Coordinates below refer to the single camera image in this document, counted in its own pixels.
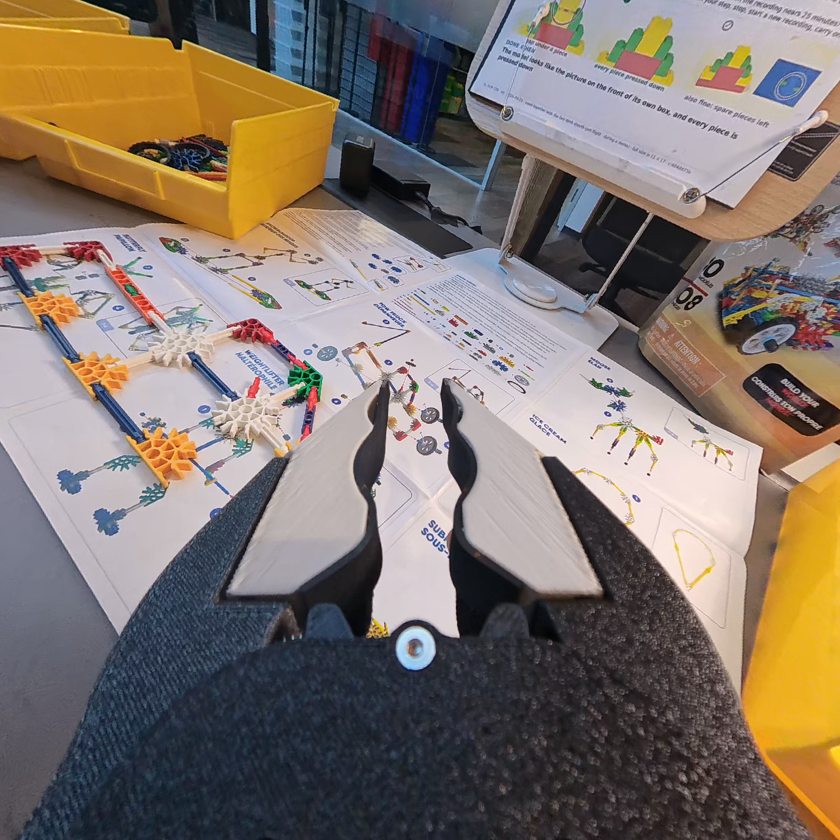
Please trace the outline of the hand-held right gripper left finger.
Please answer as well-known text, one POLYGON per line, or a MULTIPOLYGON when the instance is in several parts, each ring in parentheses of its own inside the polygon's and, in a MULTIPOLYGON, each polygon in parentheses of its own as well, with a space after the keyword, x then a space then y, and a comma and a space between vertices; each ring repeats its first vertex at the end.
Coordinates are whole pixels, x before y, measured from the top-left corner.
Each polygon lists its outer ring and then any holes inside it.
POLYGON ((299 625, 338 606, 352 631, 371 624, 382 544, 371 493, 385 456, 390 388, 368 387, 287 458, 226 595, 287 602, 299 625))

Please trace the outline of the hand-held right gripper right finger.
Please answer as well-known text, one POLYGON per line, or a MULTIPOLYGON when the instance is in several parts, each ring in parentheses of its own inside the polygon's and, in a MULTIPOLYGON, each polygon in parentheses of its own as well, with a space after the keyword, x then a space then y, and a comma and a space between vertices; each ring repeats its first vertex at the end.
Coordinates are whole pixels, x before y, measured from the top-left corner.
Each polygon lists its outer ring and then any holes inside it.
POLYGON ((481 628, 502 603, 602 598, 540 452, 454 380, 440 402, 459 488, 448 550, 458 627, 481 628))

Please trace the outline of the colourful rod connector toy model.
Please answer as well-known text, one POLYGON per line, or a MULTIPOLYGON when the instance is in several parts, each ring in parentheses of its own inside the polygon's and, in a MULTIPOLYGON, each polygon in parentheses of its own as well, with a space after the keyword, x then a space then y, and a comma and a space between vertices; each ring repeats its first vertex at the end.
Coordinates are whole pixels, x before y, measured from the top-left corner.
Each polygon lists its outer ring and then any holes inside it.
POLYGON ((251 443, 264 438, 276 457, 285 457, 293 443, 286 440, 277 426, 281 409, 291 404, 305 406, 300 441, 308 438, 320 402, 322 376, 308 362, 299 359, 262 322, 250 318, 233 322, 219 332, 193 334, 168 325, 163 313, 146 296, 110 253, 97 241, 71 241, 59 248, 34 245, 2 247, 2 267, 13 281, 17 295, 43 332, 59 351, 60 358, 73 379, 90 398, 99 403, 124 434, 133 450, 133 459, 148 467, 155 477, 156 489, 166 491, 171 479, 182 479, 197 466, 197 448, 187 432, 150 430, 139 426, 120 405, 117 392, 134 371, 149 365, 192 370, 221 396, 212 410, 215 429, 225 438, 244 439, 251 443), (94 261, 104 268, 112 284, 132 308, 152 327, 146 352, 121 360, 110 354, 78 351, 63 327, 81 316, 81 307, 69 295, 52 290, 37 290, 22 269, 32 267, 49 256, 67 256, 76 261, 94 261), (258 343, 279 355, 288 367, 285 388, 270 393, 265 373, 258 373, 246 394, 238 394, 210 367, 217 346, 226 342, 258 343))

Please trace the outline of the yellow plastic bin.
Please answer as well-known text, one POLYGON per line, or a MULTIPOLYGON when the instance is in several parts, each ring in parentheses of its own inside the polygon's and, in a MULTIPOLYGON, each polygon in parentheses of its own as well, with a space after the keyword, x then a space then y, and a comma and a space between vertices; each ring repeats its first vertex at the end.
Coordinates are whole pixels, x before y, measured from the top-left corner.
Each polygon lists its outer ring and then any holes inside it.
POLYGON ((1 1, 2 25, 130 35, 130 18, 82 1, 1 1))
POLYGON ((839 837, 839 465, 791 490, 742 692, 766 763, 839 837))
POLYGON ((226 238, 324 177, 337 100, 198 45, 1 27, 2 156, 226 238), (139 141, 225 142, 225 182, 144 161, 139 141))

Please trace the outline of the pile of toy rods and connectors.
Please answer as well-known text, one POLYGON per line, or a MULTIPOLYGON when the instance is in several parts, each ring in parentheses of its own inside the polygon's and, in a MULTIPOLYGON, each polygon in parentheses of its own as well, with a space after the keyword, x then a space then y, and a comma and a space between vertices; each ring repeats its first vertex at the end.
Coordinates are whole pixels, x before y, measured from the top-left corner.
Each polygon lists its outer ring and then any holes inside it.
POLYGON ((128 152, 179 172, 195 174, 206 181, 227 180, 228 146, 205 134, 179 140, 140 141, 132 144, 128 152))

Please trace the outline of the toy building instruction sheet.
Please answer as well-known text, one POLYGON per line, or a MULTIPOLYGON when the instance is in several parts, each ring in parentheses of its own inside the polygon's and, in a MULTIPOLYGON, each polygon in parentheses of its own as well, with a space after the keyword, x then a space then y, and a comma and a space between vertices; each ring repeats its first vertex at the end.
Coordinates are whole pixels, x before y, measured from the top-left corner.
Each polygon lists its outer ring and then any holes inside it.
MULTIPOLYGON (((740 687, 758 446, 361 213, 294 208, 236 240, 161 224, 2 247, 72 241, 104 245, 175 329, 265 324, 322 376, 313 429, 367 386, 388 384, 389 437, 372 489, 385 557, 371 634, 410 617, 458 633, 447 546, 458 489, 440 402, 452 379, 562 461, 653 552, 740 687)), ((49 256, 22 271, 80 305, 62 328, 78 351, 125 361, 149 349, 152 327, 99 263, 49 256)), ((258 343, 218 345, 210 367, 242 396, 258 373, 270 393, 287 385, 286 363, 258 343)), ((117 399, 141 427, 187 432, 197 466, 166 491, 154 487, 2 268, 2 443, 121 629, 174 554, 275 455, 264 438, 215 429, 221 396, 192 370, 145 366, 117 399)))

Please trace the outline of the construction toy box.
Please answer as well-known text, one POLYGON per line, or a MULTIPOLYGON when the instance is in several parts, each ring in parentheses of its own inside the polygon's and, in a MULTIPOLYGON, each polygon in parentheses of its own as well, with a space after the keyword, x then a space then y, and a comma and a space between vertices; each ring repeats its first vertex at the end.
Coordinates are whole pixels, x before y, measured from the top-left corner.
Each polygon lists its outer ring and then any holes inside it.
POLYGON ((777 471, 839 438, 839 176, 777 230, 710 243, 640 331, 697 412, 777 471))

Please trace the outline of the black office chair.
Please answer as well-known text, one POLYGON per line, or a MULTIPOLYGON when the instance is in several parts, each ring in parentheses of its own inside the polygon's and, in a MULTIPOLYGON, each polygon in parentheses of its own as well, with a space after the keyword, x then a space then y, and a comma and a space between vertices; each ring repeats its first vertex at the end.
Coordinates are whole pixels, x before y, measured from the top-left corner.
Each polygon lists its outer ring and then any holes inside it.
MULTIPOLYGON (((646 217, 642 208, 605 196, 596 208, 595 220, 581 237, 590 260, 580 264, 579 271, 607 277, 646 217)), ((653 217, 601 298, 601 305, 618 312, 616 299, 623 290, 648 298, 672 291, 682 277, 684 261, 699 242, 699 237, 684 228, 653 217)))

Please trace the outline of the flat dark device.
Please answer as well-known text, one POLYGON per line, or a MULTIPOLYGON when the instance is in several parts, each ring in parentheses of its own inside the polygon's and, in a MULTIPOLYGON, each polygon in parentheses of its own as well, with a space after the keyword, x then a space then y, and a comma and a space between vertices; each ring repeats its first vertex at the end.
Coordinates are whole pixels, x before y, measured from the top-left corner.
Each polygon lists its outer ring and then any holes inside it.
POLYGON ((321 186, 336 200, 395 230, 437 257, 448 258, 493 245, 466 227, 456 230, 437 224, 414 206, 398 201, 374 185, 365 196, 345 191, 337 178, 327 178, 321 186))

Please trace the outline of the black power adapter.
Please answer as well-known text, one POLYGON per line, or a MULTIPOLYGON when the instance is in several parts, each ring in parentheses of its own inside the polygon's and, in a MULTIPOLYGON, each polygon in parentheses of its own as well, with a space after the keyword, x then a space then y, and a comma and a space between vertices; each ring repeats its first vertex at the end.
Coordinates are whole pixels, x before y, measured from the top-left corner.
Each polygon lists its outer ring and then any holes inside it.
POLYGON ((423 177, 389 161, 373 163, 371 183, 399 201, 427 200, 431 186, 423 177))

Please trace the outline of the black box device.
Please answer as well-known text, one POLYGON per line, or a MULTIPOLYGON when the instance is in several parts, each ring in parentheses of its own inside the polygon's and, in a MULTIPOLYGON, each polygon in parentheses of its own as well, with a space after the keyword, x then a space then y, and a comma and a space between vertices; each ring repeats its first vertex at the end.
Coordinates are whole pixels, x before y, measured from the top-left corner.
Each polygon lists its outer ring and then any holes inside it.
POLYGON ((348 135, 341 147, 339 185, 353 196, 365 197, 371 189, 375 141, 361 134, 348 135))

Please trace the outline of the stack of coloured boxes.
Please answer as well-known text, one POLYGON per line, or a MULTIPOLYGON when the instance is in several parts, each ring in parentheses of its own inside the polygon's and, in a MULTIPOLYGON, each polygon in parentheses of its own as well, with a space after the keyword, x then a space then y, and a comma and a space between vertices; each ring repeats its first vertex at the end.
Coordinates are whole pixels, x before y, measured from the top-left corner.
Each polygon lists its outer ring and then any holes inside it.
POLYGON ((258 64, 420 151, 461 110, 495 2, 255 2, 258 64))

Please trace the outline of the white stand frame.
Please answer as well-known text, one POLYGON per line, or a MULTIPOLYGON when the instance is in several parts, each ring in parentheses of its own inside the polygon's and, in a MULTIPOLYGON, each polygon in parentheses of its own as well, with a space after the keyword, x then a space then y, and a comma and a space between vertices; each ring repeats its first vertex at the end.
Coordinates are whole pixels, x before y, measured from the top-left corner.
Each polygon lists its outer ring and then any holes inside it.
POLYGON ((695 187, 684 179, 655 169, 649 164, 631 161, 623 154, 607 151, 597 144, 575 138, 549 122, 527 113, 515 112, 504 106, 500 112, 499 128, 502 138, 518 145, 529 142, 536 154, 526 154, 521 168, 518 188, 513 199, 507 227, 498 255, 498 267, 505 288, 515 297, 536 308, 566 310, 580 315, 589 313, 605 294, 612 280, 629 256, 643 231, 654 216, 660 216, 678 226, 693 230, 694 223, 707 210, 707 197, 735 175, 747 169, 744 165, 720 183, 695 187), (554 281, 538 269, 526 267, 526 259, 514 255, 513 235, 522 216, 526 199, 537 185, 537 164, 560 164, 566 174, 582 174, 588 182, 602 183, 602 188, 627 201, 647 209, 647 217, 630 244, 625 248, 615 268, 602 287, 589 297, 554 281))

